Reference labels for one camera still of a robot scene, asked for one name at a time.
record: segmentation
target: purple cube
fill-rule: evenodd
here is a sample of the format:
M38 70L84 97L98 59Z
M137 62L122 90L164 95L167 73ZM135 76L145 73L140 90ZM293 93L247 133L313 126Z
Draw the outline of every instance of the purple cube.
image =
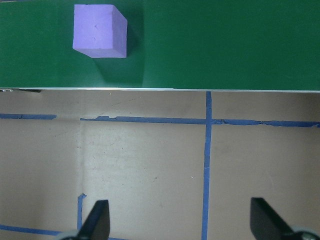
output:
M114 5L76 4L72 48L90 58L126 58L127 25Z

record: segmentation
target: green surface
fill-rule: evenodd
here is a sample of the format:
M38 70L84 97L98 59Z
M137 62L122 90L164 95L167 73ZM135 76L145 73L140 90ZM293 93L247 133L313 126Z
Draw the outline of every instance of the green surface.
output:
M72 49L74 4L114 4L127 58ZM0 3L0 88L320 91L319 0Z

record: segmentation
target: beige floor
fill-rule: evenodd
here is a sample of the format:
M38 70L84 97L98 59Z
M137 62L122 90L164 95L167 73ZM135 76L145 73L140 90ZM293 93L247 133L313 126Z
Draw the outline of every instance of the beige floor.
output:
M200 240L205 125L79 121L97 116L206 117L205 92L0 93L0 225L68 231L97 199L109 199L111 234L129 240ZM212 117L320 121L306 93L213 92ZM291 225L320 232L319 128L214 125L208 240L254 239L250 197ZM2 239L51 236L0 230Z

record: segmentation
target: blue tape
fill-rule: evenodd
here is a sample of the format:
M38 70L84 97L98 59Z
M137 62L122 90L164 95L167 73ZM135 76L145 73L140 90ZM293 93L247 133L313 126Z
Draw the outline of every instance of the blue tape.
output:
M82 227L82 206L83 206L83 200L87 195L82 193L80 196L78 196L78 208L77 208L77 222L76 222L76 229L80 230Z
M252 126L252 125L269 125L273 127L299 127L299 128L320 128L319 121L256 121L244 119L212 119L213 125L239 125L239 126Z
M22 119L53 120L55 118L57 118L55 114L22 114Z
M19 226L6 226L2 224L0 224L0 230L28 233L28 234L51 235L51 236L56 236L59 233L61 233L60 231L34 229L34 228L19 227Z
M80 121L152 123L152 124L206 124L205 119L198 118L166 118L166 117L138 117L138 116L98 116L97 118L80 118Z
M208 238L211 132L212 132L212 98L211 98L211 92L207 91L206 92L206 114L205 114L201 240L207 240Z
M34 119L34 120L53 120L55 114L7 114L0 113L0 119Z

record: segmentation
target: green platform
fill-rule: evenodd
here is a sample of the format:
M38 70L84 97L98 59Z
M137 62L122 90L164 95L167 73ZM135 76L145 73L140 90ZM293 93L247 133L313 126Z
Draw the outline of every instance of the green platform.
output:
M128 57L73 50L74 4L114 4ZM2 2L0 88L320 91L320 1Z

